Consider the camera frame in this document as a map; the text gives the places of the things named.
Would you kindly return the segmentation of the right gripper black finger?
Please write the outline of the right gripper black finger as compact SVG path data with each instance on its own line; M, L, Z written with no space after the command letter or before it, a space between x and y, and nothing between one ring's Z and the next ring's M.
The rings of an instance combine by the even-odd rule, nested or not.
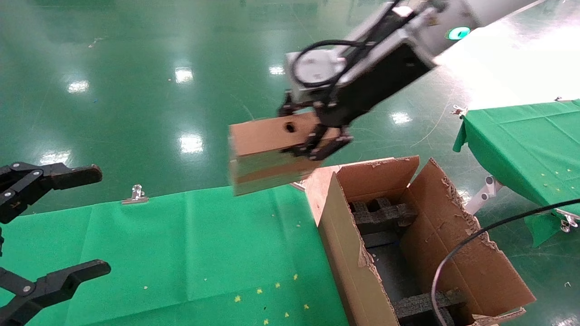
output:
M317 124L312 132L307 136L304 143L282 149L283 153L292 154L294 157L305 157L309 161L324 161L332 154L352 142L353 136L350 134L348 126L342 125L338 128L339 134L333 140L321 145L323 137L330 128L324 124Z
M288 117L299 114L306 109L313 116L318 117L317 109L314 103L320 101L323 97L323 90L285 90L284 101L278 109L278 117Z

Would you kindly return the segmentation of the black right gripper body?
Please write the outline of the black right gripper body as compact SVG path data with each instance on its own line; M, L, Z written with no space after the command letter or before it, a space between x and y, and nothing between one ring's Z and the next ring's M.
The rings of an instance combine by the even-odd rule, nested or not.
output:
M329 81L323 82L324 94L316 109L319 126L346 128L368 113L375 105L404 89L433 68L432 58L425 57L408 41L390 43L375 41L324 40L316 46L353 48L346 64Z

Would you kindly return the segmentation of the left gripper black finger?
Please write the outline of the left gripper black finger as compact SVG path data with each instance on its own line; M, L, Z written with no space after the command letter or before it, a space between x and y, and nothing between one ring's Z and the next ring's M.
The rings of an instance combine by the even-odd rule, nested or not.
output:
M9 224L51 190L99 183L97 165L68 168L64 163L35 166L15 162L0 168L0 221Z
M0 286L14 294L1 307L2 326L25 326L43 309L69 301L83 282L108 275L108 262L95 259L46 274L32 282L5 268L1 268Z

